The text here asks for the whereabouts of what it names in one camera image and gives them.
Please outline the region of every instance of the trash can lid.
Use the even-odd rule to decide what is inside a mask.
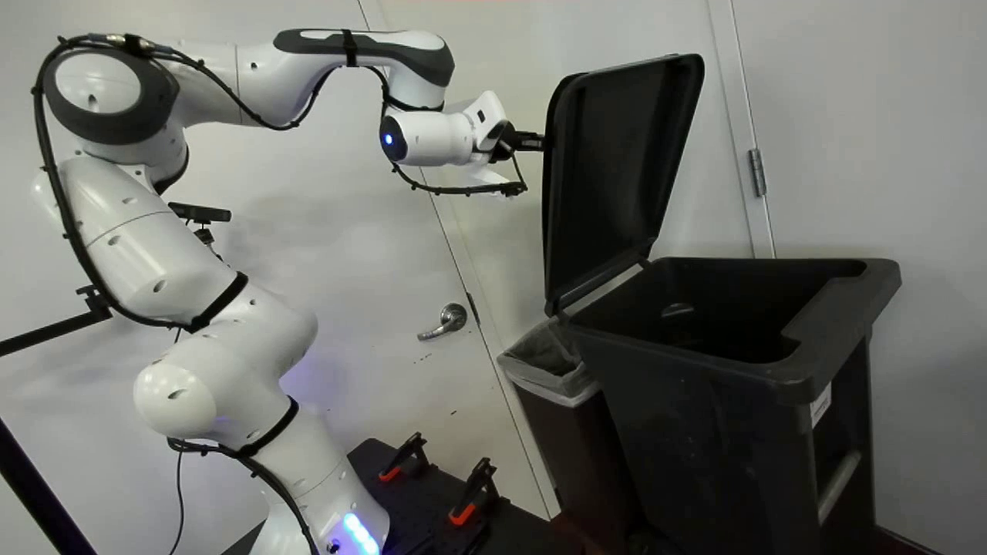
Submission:
[[[700,55],[574,73],[557,84],[542,164],[549,313],[647,261],[700,90]]]

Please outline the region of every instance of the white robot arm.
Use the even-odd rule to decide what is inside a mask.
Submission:
[[[321,417],[278,387],[310,344],[315,317],[217,260],[159,190],[187,165],[184,127],[291,129],[341,65],[382,77],[382,152],[396,164],[491,164],[513,148],[502,142],[513,127],[492,91],[440,115],[452,57],[440,38],[422,30],[297,28],[235,57],[237,69],[210,72],[141,38],[64,41],[35,90],[47,157],[37,190],[110,308],[187,331],[137,376],[137,411],[179,448],[214,442],[271,476],[279,495],[271,495],[253,551],[378,551],[390,516],[367,495]],[[42,101],[81,137],[77,157],[53,157]],[[140,165],[149,185],[121,165]]]

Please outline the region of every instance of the door handle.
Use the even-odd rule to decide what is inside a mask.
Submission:
[[[466,328],[466,319],[468,319],[468,311],[460,303],[451,303],[437,328],[419,334],[419,343],[431,343],[437,335],[457,334]]]

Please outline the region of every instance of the blue light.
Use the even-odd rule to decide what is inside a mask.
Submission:
[[[356,550],[362,551],[362,555],[378,555],[378,546],[376,546],[376,538],[371,535],[371,529],[364,526],[364,522],[357,519],[357,516],[346,516],[341,519],[341,526],[346,526],[346,533],[351,535],[351,542],[356,542]]]

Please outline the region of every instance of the black trash can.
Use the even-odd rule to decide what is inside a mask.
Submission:
[[[600,382],[642,511],[677,551],[870,555],[868,338],[900,270],[650,261],[700,84],[702,57],[671,55],[555,90],[547,311]]]
[[[498,353],[547,460],[560,516],[605,551],[628,551],[642,511],[608,402],[555,322]]]

